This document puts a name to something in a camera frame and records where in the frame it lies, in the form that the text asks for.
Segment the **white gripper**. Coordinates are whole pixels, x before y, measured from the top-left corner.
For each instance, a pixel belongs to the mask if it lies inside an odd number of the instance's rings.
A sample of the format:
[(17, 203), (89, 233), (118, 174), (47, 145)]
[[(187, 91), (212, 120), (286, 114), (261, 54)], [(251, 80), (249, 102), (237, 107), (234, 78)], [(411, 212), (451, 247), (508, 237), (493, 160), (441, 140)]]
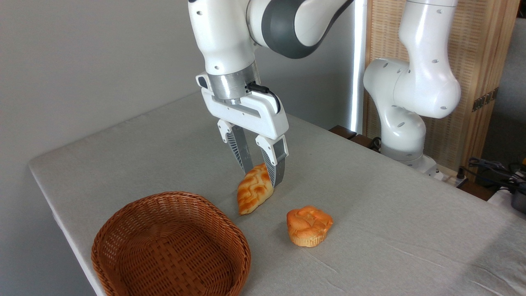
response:
[(222, 140), (229, 145), (244, 173), (254, 167), (244, 133), (244, 129), (248, 129), (259, 134), (256, 143), (261, 148), (272, 187), (279, 185), (284, 177), (285, 158), (288, 156), (284, 133), (289, 124), (284, 109), (278, 109), (275, 97), (252, 91), (241, 97), (240, 103), (229, 105), (216, 98), (205, 72), (196, 76), (196, 82), (201, 87), (210, 114), (219, 118), (217, 125)]

